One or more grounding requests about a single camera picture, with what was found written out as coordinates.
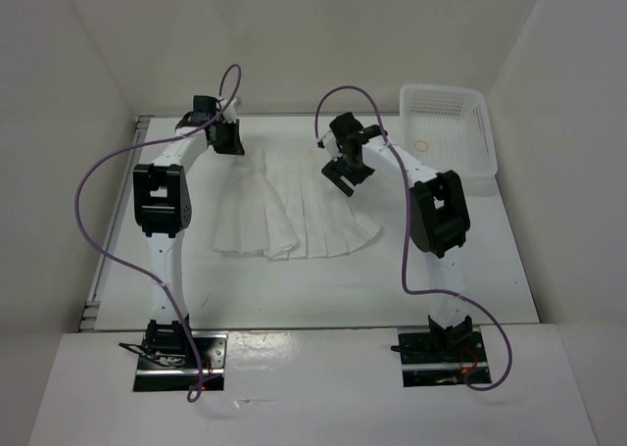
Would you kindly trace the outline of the white pleated skirt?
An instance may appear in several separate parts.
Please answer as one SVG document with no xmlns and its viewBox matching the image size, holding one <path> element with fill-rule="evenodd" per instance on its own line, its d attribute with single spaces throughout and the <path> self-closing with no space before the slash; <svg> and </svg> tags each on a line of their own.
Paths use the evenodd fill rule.
<svg viewBox="0 0 627 446">
<path fill-rule="evenodd" d="M 321 174 L 314 151 L 258 149 L 233 161 L 214 250 L 270 261 L 334 258 L 367 246 L 381 226 Z"/>
</svg>

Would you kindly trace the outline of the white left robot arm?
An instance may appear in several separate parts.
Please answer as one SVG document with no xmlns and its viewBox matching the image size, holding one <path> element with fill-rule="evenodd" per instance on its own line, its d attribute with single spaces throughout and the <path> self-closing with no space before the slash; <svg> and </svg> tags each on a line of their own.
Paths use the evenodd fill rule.
<svg viewBox="0 0 627 446">
<path fill-rule="evenodd" d="M 239 100 L 196 96 L 192 110 L 174 130 L 173 141 L 150 163 L 133 169 L 135 221 L 146 238 L 150 273 L 157 281 L 142 350 L 156 363 L 183 367 L 194 361 L 195 343 L 187 337 L 189 312 L 182 287 L 182 243 L 192 220 L 186 173 L 207 150 L 245 154 L 239 134 Z"/>
</svg>

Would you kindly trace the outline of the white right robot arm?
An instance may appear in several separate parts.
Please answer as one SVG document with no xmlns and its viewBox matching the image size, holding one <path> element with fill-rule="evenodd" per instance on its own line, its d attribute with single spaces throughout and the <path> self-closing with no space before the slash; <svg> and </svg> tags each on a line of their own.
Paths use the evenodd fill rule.
<svg viewBox="0 0 627 446">
<path fill-rule="evenodd" d="M 381 123 L 365 126 L 350 112 L 331 121 L 317 146 L 330 156 L 322 174 L 348 197 L 374 173 L 402 185 L 406 202 L 402 286 L 412 295 L 440 297 L 430 309 L 425 346 L 441 361 L 454 359 L 473 329 L 471 316 L 457 303 L 465 299 L 459 260 L 470 229 L 461 178 L 454 171 L 438 172 L 422 164 L 391 141 Z M 432 288 L 408 288 L 411 245 L 431 259 Z"/>
</svg>

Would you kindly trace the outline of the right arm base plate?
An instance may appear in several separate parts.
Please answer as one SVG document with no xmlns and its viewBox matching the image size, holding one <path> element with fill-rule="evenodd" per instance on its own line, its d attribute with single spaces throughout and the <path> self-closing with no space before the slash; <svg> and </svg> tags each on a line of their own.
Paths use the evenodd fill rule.
<svg viewBox="0 0 627 446">
<path fill-rule="evenodd" d="M 446 354 L 435 348 L 435 338 L 427 328 L 401 329 L 391 350 L 400 357 L 403 386 L 435 387 L 489 385 L 492 382 L 481 331 L 474 329 L 469 340 Z"/>
</svg>

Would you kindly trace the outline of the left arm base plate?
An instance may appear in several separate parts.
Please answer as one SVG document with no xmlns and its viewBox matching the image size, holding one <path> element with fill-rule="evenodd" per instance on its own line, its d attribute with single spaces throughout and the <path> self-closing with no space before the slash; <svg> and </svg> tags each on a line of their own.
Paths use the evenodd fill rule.
<svg viewBox="0 0 627 446">
<path fill-rule="evenodd" d="M 194 331 L 203 368 L 204 391 L 222 391 L 228 335 L 219 331 Z M 149 353 L 146 342 L 120 342 L 119 346 L 137 357 L 134 392 L 194 391 L 199 381 L 198 365 L 193 354 Z"/>
</svg>

